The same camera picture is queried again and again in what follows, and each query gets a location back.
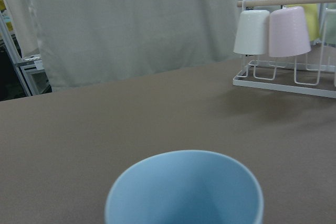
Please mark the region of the beige curtain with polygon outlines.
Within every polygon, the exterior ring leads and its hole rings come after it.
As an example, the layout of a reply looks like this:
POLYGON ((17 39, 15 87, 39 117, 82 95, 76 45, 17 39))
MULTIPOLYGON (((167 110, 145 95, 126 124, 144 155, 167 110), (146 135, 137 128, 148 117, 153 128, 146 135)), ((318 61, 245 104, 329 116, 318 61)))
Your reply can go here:
POLYGON ((4 0, 53 91, 234 57, 239 0, 4 0))

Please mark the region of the yellow cup on rack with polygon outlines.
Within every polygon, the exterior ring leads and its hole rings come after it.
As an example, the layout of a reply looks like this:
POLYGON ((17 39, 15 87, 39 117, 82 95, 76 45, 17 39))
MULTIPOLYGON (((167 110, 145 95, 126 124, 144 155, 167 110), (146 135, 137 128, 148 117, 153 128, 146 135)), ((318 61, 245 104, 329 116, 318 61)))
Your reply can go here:
POLYGON ((309 34, 309 40, 314 41, 320 36, 320 25, 318 19, 318 6, 317 4, 297 4, 287 5, 286 7, 301 6, 305 12, 306 24, 309 34))

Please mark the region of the pink cup on rack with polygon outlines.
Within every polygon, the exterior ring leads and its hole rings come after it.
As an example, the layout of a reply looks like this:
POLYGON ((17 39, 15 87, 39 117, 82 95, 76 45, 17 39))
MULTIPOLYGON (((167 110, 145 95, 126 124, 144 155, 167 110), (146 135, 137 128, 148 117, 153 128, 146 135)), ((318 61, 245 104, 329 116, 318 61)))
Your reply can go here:
POLYGON ((294 6, 269 16, 268 55, 272 58, 298 56, 311 51, 304 9, 294 6))

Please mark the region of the white cup on rack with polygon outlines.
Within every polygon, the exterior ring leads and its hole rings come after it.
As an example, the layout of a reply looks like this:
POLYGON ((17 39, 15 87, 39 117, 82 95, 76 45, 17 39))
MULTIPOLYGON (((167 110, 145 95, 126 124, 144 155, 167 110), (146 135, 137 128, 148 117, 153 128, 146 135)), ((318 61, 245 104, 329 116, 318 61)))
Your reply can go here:
POLYGON ((263 55, 268 50, 268 10, 241 12, 233 52, 241 55, 263 55))

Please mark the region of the light blue cup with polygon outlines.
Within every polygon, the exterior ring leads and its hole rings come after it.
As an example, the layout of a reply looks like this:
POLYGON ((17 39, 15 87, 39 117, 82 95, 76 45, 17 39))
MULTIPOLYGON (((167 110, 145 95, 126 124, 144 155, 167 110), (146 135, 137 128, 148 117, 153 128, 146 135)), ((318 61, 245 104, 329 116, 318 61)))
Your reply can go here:
POLYGON ((253 173, 215 152, 162 153, 113 183, 105 223, 262 223, 264 198, 253 173))

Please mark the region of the green cup on rack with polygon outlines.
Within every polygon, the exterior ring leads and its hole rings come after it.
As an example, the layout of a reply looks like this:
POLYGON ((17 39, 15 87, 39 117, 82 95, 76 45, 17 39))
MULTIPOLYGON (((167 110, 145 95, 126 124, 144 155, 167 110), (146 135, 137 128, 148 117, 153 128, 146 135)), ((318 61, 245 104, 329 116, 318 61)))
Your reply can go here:
POLYGON ((324 22, 324 43, 335 47, 335 9, 327 9, 324 22))

